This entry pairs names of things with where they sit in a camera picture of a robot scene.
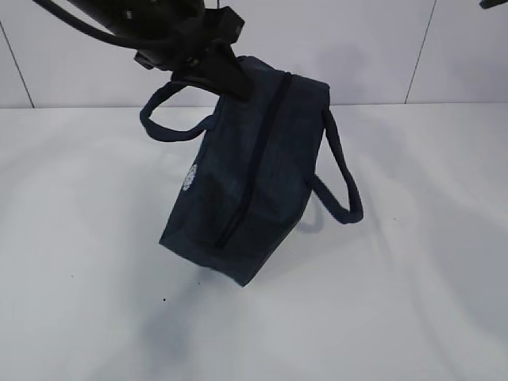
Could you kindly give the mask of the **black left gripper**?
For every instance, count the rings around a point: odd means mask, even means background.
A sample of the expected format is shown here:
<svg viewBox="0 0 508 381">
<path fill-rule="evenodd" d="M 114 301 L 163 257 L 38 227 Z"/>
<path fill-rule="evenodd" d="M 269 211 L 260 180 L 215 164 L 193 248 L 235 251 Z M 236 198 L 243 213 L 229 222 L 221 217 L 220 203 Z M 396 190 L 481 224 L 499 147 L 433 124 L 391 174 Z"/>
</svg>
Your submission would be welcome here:
<svg viewBox="0 0 508 381">
<path fill-rule="evenodd" d="M 254 83 L 232 50 L 244 25 L 229 6 L 206 8 L 201 16 L 178 23 L 167 47 L 140 50 L 134 60 L 148 70 L 173 71 L 173 83 L 250 99 Z"/>
</svg>

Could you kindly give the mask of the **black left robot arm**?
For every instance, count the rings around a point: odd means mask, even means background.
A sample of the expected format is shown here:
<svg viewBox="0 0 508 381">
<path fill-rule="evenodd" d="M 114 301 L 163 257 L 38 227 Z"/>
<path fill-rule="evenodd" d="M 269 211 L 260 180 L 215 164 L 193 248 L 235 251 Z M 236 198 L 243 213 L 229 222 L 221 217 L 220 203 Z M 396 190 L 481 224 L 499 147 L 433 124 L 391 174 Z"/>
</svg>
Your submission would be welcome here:
<svg viewBox="0 0 508 381">
<path fill-rule="evenodd" d="M 39 6 L 72 28 L 101 42 L 133 49 L 148 70 L 171 72 L 171 81 L 242 101 L 253 81 L 235 56 L 244 20 L 229 6 L 202 1 L 88 0 L 73 4 L 102 25 L 97 29 L 53 1 Z"/>
</svg>

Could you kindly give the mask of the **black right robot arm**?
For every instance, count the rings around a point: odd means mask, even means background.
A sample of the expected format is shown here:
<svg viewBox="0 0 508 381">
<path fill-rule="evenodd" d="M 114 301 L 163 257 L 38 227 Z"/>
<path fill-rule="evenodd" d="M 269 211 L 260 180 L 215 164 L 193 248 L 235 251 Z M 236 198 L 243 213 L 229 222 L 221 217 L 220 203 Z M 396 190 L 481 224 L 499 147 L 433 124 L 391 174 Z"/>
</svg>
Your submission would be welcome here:
<svg viewBox="0 0 508 381">
<path fill-rule="evenodd" d="M 508 3 L 508 0 L 481 0 L 479 6 L 483 10 L 488 10 L 506 3 Z"/>
</svg>

